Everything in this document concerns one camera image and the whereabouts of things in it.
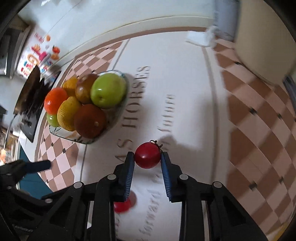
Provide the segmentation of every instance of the beige cylinder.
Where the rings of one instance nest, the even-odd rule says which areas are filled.
[[[241,0],[235,49],[250,71],[273,84],[283,81],[296,60],[294,39],[263,0]]]

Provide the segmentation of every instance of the stove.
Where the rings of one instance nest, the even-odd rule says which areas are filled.
[[[36,133],[38,121],[41,116],[41,112],[43,110],[43,103],[45,96],[48,92],[51,91],[54,83],[60,75],[60,71],[53,76],[50,76],[46,80],[43,78],[39,86],[34,93],[27,99],[28,107],[22,113],[22,120],[20,123],[20,129],[25,134],[25,136],[29,139],[30,142],[34,141],[34,136]]]

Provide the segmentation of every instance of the red ball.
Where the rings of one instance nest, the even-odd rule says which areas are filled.
[[[131,208],[131,200],[127,198],[125,202],[114,202],[114,212],[124,213]]]
[[[153,168],[160,162],[160,149],[155,143],[143,143],[135,151],[134,158],[139,167],[144,169]]]

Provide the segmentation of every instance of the white tissue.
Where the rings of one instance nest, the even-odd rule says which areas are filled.
[[[202,47],[214,48],[216,29],[218,29],[217,26],[211,26],[206,32],[188,31],[185,41]]]

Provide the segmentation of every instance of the pan handle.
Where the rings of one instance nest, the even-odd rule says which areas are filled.
[[[9,137],[9,133],[10,133],[10,129],[11,129],[11,126],[12,126],[12,123],[15,119],[17,115],[14,114],[13,116],[13,119],[11,120],[10,124],[9,124],[9,127],[7,128],[7,132],[6,132],[6,136],[5,136],[5,141],[4,141],[4,150],[6,149],[6,145],[7,145],[7,140],[8,140],[8,137]]]

